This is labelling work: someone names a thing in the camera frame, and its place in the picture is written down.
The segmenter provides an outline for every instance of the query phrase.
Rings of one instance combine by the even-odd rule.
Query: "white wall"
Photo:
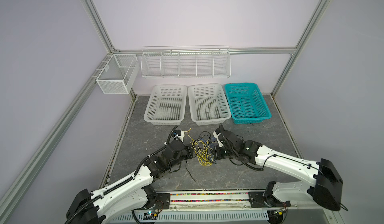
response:
[[[145,79],[141,76],[141,70],[133,84],[136,94],[149,95],[155,85],[177,84],[192,85],[204,83],[256,83],[263,93],[271,93],[281,70],[288,62],[289,54],[254,54],[254,55],[232,55],[232,75],[229,78],[156,78]]]
[[[93,0],[116,49],[296,46],[319,0]]]
[[[0,40],[2,198],[106,50],[80,0],[0,0]],[[9,223],[64,223],[76,193],[98,188],[129,103],[96,87]]]
[[[347,224],[382,223],[384,0],[333,0],[277,101],[306,159],[344,180]]]

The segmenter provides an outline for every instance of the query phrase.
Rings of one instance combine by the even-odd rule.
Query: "perforated metal strip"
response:
[[[143,213],[139,212],[137,218],[143,221]],[[217,222],[217,221],[267,221],[269,220],[266,211],[249,210],[249,211],[175,211],[162,212],[159,214],[156,222]],[[132,214],[127,213],[113,219],[110,223],[133,223],[135,222]]]

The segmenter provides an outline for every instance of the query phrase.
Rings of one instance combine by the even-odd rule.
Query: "white robotic arm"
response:
[[[157,193],[151,183],[161,178],[171,166],[193,158],[192,147],[184,145],[183,133],[175,130],[176,127],[169,134],[165,146],[144,158],[135,172],[92,193],[86,189],[79,192],[67,212],[66,224],[108,223],[134,209],[153,209]],[[313,199],[324,208],[340,209],[343,181],[330,161],[308,161],[277,152],[255,141],[243,141],[231,131],[224,130],[222,125],[214,136],[219,144],[212,150],[215,159],[236,159],[256,171],[270,167],[300,180],[295,183],[270,182],[262,196],[250,193],[252,207],[284,207],[290,206],[290,201]]]

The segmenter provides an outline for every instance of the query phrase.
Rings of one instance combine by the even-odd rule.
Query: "vertical metal beam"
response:
[[[68,130],[72,121],[88,99],[96,85],[96,77],[99,75],[101,69],[108,61],[110,55],[107,55],[100,63],[98,70],[95,70],[93,75],[88,79],[87,83],[81,89],[79,94],[67,108],[63,116],[56,123],[49,135],[43,141],[39,149],[30,159],[21,174],[17,177],[12,186],[5,193],[5,196],[0,201],[0,224],[4,224],[11,217],[13,211],[16,209],[19,202],[22,200],[24,194],[28,191],[33,181],[43,168],[44,164],[51,156],[53,150],[60,142],[61,138]]]
[[[111,39],[109,38],[103,23],[101,22],[100,16],[96,10],[95,5],[93,4],[93,1],[92,0],[80,0],[80,1],[83,4],[84,9],[87,11],[93,25],[95,26],[101,41],[103,42],[105,48],[107,49],[107,52],[109,53],[115,52],[116,50],[112,45]]]
[[[290,59],[288,60],[288,63],[286,64],[283,72],[281,73],[275,87],[272,91],[272,96],[276,96],[277,92],[280,90],[281,86],[283,85],[286,77],[288,76],[290,70],[292,69],[293,65],[295,64],[297,58],[301,54],[302,50],[304,49],[305,44],[308,42],[311,34],[313,33],[314,29],[316,28],[316,25],[319,23],[321,17],[323,16],[325,10],[327,9],[329,3],[331,0],[320,0],[319,3],[316,6],[316,9],[314,13],[311,16],[311,19],[306,26],[303,34],[301,35],[301,38],[296,46],[296,53],[291,54]]]

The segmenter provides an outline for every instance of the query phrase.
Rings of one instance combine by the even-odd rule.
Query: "wire shelf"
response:
[[[230,77],[229,47],[143,47],[144,78]]]
[[[96,82],[105,94],[129,94],[138,72],[136,55],[113,54]]]

